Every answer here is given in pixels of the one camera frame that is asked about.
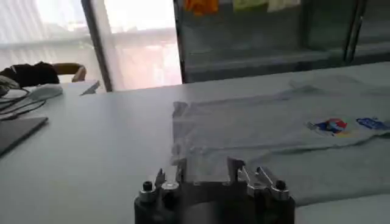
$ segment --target chair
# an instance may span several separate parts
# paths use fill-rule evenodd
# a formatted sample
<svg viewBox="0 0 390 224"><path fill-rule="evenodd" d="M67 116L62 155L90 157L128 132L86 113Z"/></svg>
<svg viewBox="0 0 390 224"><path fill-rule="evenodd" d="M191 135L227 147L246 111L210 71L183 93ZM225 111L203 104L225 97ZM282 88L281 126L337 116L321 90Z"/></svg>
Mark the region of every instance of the chair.
<svg viewBox="0 0 390 224"><path fill-rule="evenodd" d="M84 65L77 63L55 63L52 64L57 75L70 75L74 74L72 82L82 82L85 81L85 75L87 74L87 69Z"/></svg>

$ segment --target white curtain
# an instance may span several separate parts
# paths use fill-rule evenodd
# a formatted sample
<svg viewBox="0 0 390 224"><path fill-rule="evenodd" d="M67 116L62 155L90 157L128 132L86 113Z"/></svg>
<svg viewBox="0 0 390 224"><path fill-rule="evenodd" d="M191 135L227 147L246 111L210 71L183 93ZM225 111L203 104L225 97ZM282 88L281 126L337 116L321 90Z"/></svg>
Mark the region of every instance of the white curtain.
<svg viewBox="0 0 390 224"><path fill-rule="evenodd" d="M181 83L173 0L91 0L114 90ZM101 80L81 0L0 0L0 70L77 62Z"/></svg>
<svg viewBox="0 0 390 224"><path fill-rule="evenodd" d="M173 0L94 0L115 90L181 83Z"/></svg>
<svg viewBox="0 0 390 224"><path fill-rule="evenodd" d="M76 62L101 73L79 0L1 0L0 70L19 63Z"/></svg>

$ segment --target cable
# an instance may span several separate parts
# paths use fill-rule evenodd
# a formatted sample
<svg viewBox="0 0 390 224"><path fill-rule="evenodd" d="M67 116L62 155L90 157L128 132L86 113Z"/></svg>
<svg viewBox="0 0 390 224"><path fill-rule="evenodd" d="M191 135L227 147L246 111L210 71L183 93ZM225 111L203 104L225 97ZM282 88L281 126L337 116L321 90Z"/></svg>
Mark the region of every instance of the cable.
<svg viewBox="0 0 390 224"><path fill-rule="evenodd" d="M7 93L9 91L10 91L10 88L8 86L4 85L3 83L1 83L1 80L0 80L0 97L7 95Z"/></svg>
<svg viewBox="0 0 390 224"><path fill-rule="evenodd" d="M37 101L31 102L31 103L27 103L27 104L22 105L20 107L16 107L16 108L14 108L12 110L9 110L9 111L6 111L6 112L2 112L2 113L0 113L0 115L6 115L6 114L9 114L9 113L12 113L12 112L16 112L16 111L18 111L18 110L20 110L22 108L28 107L29 105L33 105L33 104L36 104L36 103L39 103L39 102L42 102L42 101L45 102L46 100L37 100Z"/></svg>
<svg viewBox="0 0 390 224"><path fill-rule="evenodd" d="M14 98L7 98L7 97L0 97L0 99L5 99L7 101L0 101L0 104L5 104L5 103L12 103L14 102L15 100L19 100L19 99L24 99L26 98L29 94L30 94L30 91L26 90L26 89L23 89L23 88L20 88L20 89L14 89L14 90L22 90L25 92L25 94L23 96L20 96L20 97L14 97Z"/></svg>
<svg viewBox="0 0 390 224"><path fill-rule="evenodd" d="M22 90L22 91L24 91L24 92L26 92L26 93L25 93L25 95L23 95L23 96L21 96L21 97L16 97L16 98L4 98L4 97L0 97L0 99L8 99L7 101L0 101L0 104L7 104L7 103L8 103L8 105L6 105L6 106L4 106L4 107L1 107L1 108L0 108L0 111L4 111L4 110L6 110L6 109L8 109L8 108L10 108L10 107L12 107L12 106L14 106L14 105L17 104L18 102L20 102L20 101L24 100L25 98L27 98L27 96L30 94L30 91L28 91L28 90L26 90L26 89L20 88L20 89L17 89L17 90Z"/></svg>
<svg viewBox="0 0 390 224"><path fill-rule="evenodd" d="M11 110L11 111L9 111L9 112L1 113L0 115L6 115L6 114L12 113L12 112L14 112L14 111L16 111L16 110L19 110L19 109L21 109L21 108L24 108L24 107L27 107L27 106L29 106L29 105L33 105L33 104L39 103L39 102L41 102L41 104L39 104L38 106L36 106L36 107L34 107L34 108L31 108L31 109L28 109L28 110L24 110L24 111L15 113L15 114L13 114L13 115L11 115L11 116L9 116L9 117L5 117L5 118L0 119L0 121L14 120L14 119L18 118L18 117L19 117L20 115L22 115L22 114L30 113L31 111L37 110L37 109L39 109L40 107L42 107L42 106L46 103L46 100L39 100L39 101L35 101L35 102L32 102L32 103L28 103L28 104L26 104L26 105L23 105L23 106L21 106L21 107L18 107L18 108L14 109L14 110Z"/></svg>

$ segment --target black bolt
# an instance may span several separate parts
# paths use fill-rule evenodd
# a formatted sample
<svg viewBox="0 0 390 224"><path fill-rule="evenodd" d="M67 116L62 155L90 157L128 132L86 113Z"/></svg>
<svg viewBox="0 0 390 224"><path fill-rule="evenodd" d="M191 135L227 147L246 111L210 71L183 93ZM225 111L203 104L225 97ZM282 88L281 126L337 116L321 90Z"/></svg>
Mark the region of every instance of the black bolt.
<svg viewBox="0 0 390 224"><path fill-rule="evenodd" d="M153 184L150 181L145 181L144 184L142 185L143 191L152 191L153 190Z"/></svg>
<svg viewBox="0 0 390 224"><path fill-rule="evenodd" d="M176 204L176 197L173 192L167 192L163 195L163 202L166 208L171 209Z"/></svg>
<svg viewBox="0 0 390 224"><path fill-rule="evenodd" d="M280 191L285 191L287 190L287 186L286 186L286 183L282 180L278 180L276 181L276 189L280 190Z"/></svg>

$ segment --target orange cloth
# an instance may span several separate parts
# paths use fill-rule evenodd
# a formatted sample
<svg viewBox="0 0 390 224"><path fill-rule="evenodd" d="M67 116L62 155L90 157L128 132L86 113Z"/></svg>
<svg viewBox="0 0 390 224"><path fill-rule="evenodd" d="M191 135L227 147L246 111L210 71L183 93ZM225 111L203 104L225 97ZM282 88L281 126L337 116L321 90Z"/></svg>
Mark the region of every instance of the orange cloth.
<svg viewBox="0 0 390 224"><path fill-rule="evenodd" d="M197 16L218 12L219 0L185 0L185 10Z"/></svg>

